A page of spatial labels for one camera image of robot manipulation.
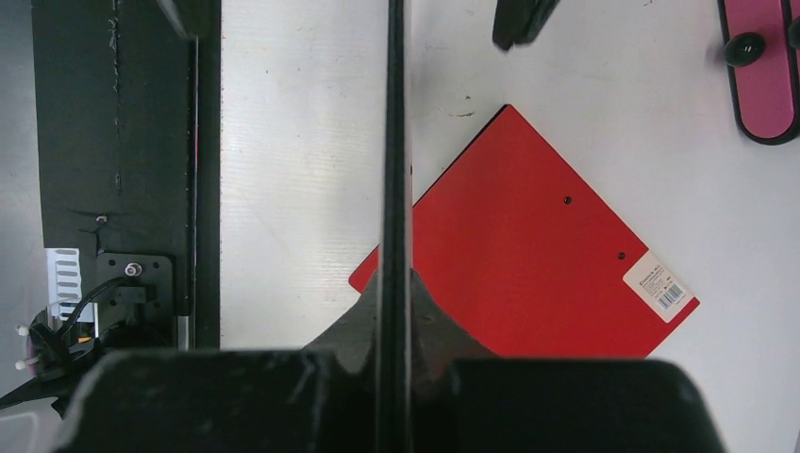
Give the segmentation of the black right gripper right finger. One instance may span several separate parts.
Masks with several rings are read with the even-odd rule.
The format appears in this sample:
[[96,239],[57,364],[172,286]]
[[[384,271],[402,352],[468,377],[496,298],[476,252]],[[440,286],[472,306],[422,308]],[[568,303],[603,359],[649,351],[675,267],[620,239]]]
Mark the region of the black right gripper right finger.
[[651,360],[503,359],[410,276],[418,452],[721,452],[702,395]]

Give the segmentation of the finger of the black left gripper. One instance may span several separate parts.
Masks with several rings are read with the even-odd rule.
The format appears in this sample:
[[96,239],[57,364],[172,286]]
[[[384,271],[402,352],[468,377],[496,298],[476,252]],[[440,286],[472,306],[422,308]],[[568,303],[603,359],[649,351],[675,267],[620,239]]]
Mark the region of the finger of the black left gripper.
[[559,0],[497,0],[492,42],[503,52],[533,43],[558,4]]

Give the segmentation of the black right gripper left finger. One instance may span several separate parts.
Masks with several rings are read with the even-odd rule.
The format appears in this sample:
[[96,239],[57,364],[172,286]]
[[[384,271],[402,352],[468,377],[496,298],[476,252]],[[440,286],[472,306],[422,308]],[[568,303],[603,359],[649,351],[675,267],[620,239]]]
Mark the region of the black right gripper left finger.
[[372,275],[301,349],[111,353],[80,381],[57,452],[377,452]]

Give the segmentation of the white binder cover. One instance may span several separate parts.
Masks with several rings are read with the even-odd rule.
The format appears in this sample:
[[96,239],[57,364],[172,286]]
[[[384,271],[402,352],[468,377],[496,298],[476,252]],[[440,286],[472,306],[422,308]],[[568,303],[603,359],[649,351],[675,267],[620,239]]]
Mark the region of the white binder cover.
[[375,329],[375,451],[412,449],[410,163],[406,151],[405,2],[388,2],[383,225]]

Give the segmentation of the red binder folder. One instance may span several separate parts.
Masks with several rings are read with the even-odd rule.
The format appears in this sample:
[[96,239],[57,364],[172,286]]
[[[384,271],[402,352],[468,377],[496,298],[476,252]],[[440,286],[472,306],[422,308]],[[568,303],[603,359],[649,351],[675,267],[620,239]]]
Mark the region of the red binder folder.
[[643,358],[699,300],[513,106],[412,209],[413,268],[502,357]]

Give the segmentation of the pink drawer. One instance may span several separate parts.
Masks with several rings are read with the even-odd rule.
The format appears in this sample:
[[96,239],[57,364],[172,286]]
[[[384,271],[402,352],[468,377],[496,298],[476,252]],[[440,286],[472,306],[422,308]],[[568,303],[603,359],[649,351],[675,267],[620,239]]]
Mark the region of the pink drawer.
[[719,1],[735,122],[755,143],[799,135],[799,3]]

